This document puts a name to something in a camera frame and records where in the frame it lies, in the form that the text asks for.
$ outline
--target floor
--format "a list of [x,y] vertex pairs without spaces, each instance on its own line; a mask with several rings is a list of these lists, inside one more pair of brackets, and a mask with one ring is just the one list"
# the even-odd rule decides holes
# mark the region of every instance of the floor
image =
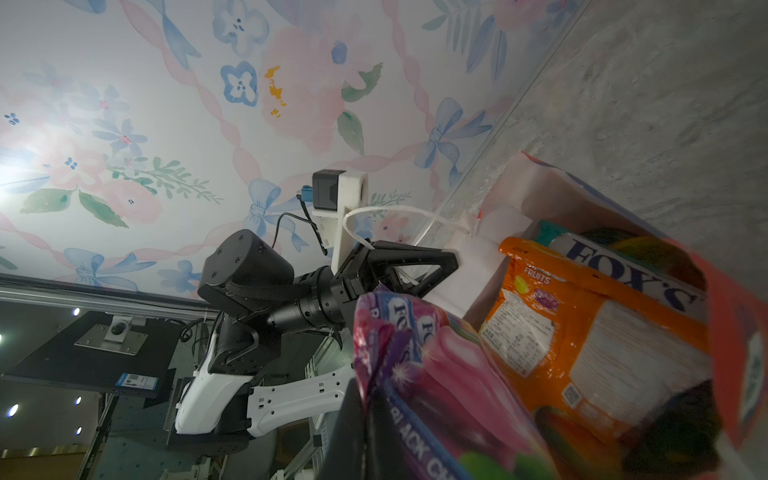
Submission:
[[766,25],[762,0],[592,0],[444,215],[527,151],[768,301]]

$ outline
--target blue and white sticker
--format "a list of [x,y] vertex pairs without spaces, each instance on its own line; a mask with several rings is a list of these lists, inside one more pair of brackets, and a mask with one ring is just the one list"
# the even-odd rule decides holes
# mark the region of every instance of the blue and white sticker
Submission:
[[156,376],[135,375],[133,373],[124,373],[116,386],[127,386],[132,389],[154,390],[159,379]]

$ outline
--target metal plate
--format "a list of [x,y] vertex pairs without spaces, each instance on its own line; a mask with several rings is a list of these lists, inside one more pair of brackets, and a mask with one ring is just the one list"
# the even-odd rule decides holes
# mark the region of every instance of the metal plate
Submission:
[[104,350],[105,352],[122,353],[123,355],[135,356],[144,345],[147,339],[146,333],[129,331],[123,343],[108,342],[104,340],[107,333],[107,325],[93,325],[85,335],[75,342],[76,346],[82,346],[87,349]]

